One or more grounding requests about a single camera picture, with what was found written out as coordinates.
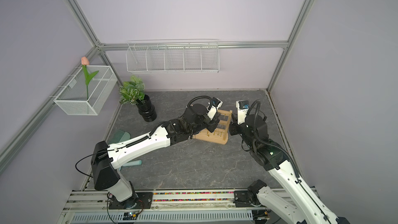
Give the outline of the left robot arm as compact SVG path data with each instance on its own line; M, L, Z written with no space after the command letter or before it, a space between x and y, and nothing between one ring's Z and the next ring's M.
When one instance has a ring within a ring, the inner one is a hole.
M109 192L118 202L136 201L132 183L119 168L151 151L192 139L204 129L214 132L220 121L221 106L222 101L217 97L197 96L188 102L180 117L164 121L148 133L120 143L98 142L88 155L95 190Z

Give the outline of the wooden jewelry display stand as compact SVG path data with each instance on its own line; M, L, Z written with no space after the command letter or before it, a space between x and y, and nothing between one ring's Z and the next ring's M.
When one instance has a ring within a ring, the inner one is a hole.
M228 142L229 125L232 120L233 111L218 110L218 113L220 114L220 122L218 123L214 132L210 132L207 129L204 129L200 133L194 135L194 139L220 145L225 145Z

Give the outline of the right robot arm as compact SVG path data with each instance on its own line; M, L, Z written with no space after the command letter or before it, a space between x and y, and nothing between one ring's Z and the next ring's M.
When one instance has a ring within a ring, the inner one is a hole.
M338 217L313 192L289 153L269 138L266 118L260 117L260 100L252 104L237 101L237 116L230 123L230 134L239 135L247 145L247 152L289 194L292 203L275 193L265 182L254 181L247 196L235 202L252 206L265 206L287 224L347 224Z

